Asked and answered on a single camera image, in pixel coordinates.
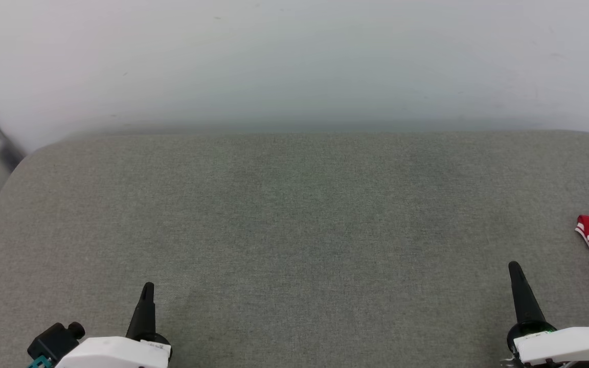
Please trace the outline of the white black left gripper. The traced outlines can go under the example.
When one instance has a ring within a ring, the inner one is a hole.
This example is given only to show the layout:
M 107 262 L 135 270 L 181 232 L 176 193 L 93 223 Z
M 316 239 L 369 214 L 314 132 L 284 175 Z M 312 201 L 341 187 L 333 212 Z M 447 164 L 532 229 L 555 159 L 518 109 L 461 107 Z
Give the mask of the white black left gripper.
M 54 338 L 56 367 L 168 367 L 172 345 L 156 332 L 154 283 L 144 284 L 126 337 L 91 337 L 79 342 L 68 332 Z

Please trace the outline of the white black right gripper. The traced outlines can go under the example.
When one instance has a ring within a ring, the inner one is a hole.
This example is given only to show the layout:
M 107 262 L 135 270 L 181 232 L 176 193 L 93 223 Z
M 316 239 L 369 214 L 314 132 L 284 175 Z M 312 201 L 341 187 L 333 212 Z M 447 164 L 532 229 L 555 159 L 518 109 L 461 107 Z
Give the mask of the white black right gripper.
M 509 262 L 516 325 L 507 335 L 512 357 L 502 367 L 589 367 L 589 327 L 556 329 L 547 323 L 518 262 Z

